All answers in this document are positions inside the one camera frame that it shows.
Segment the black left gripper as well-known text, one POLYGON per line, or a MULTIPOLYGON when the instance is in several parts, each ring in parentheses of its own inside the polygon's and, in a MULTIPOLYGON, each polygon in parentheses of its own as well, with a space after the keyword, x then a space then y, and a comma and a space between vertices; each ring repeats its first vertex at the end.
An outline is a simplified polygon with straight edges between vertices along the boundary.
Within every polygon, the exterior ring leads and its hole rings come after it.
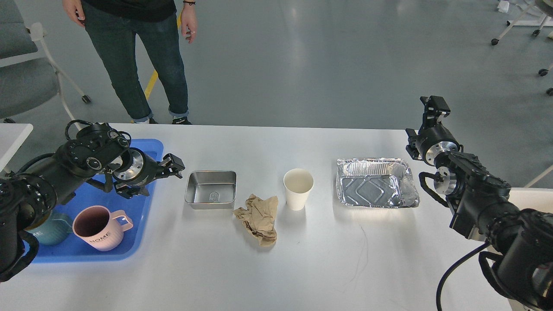
POLYGON ((174 154, 166 154, 161 162, 155 161, 138 148, 130 148, 121 155, 122 165, 113 172, 116 193, 126 199, 134 196, 149 197, 145 187, 158 178, 176 176, 182 179, 181 172, 185 165, 181 158, 174 154))

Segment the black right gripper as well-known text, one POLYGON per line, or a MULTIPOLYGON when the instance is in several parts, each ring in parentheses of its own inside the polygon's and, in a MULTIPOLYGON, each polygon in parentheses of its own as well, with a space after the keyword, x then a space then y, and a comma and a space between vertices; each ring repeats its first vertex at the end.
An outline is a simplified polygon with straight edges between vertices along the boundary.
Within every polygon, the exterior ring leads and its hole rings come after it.
POLYGON ((441 124, 451 110, 441 96, 421 96, 423 103, 422 127, 418 133, 407 128, 406 151, 415 161, 423 161, 433 167, 446 167, 450 163, 449 154, 464 151, 464 146, 454 138, 451 132, 441 124))

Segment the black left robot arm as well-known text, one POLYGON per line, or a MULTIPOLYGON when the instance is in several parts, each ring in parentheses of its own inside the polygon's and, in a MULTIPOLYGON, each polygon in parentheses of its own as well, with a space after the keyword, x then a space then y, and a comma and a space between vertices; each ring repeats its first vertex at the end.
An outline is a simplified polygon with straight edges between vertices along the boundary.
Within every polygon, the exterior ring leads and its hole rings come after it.
POLYGON ((183 161, 166 154, 155 161, 131 147, 129 133, 107 123, 78 120, 84 128, 55 153, 26 163, 10 179, 1 180, 1 281, 28 267, 39 251, 38 240, 27 228, 39 224, 59 204, 65 205, 81 185, 88 183, 106 193, 115 190, 130 199, 148 196, 146 186, 170 176, 181 178, 183 161))

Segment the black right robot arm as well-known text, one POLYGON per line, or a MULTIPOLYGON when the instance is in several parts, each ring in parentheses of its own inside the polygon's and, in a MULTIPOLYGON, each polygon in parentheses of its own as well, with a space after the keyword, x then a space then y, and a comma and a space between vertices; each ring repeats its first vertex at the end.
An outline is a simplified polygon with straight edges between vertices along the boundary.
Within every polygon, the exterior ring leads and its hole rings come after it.
POLYGON ((406 150, 415 161, 436 169, 421 172, 422 189, 450 209, 450 228, 483 240, 472 252, 446 270, 436 291, 448 276, 474 255, 494 291, 534 311, 552 309, 552 214, 532 208, 520 210, 509 201, 510 184, 494 177, 474 154, 464 152, 442 120, 450 108, 440 96, 420 97, 423 119, 418 131, 407 128, 406 150))

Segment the person's left hand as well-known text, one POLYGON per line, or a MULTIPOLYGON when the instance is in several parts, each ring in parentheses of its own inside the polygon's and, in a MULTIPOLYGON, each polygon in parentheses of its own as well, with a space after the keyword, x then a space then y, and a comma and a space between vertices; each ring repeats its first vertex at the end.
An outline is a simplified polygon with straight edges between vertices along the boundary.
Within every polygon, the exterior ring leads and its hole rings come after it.
POLYGON ((184 0, 180 14, 181 34, 185 40, 192 44, 195 41, 198 31, 198 21, 196 18, 196 1, 184 0))

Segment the person's right hand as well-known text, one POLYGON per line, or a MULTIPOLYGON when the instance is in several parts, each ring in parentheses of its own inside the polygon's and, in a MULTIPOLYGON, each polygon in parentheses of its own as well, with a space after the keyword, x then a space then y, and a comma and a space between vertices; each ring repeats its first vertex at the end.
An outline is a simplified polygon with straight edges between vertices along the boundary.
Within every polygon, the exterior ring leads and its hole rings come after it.
POLYGON ((85 28, 86 16, 80 0, 62 0, 62 6, 73 23, 85 28))

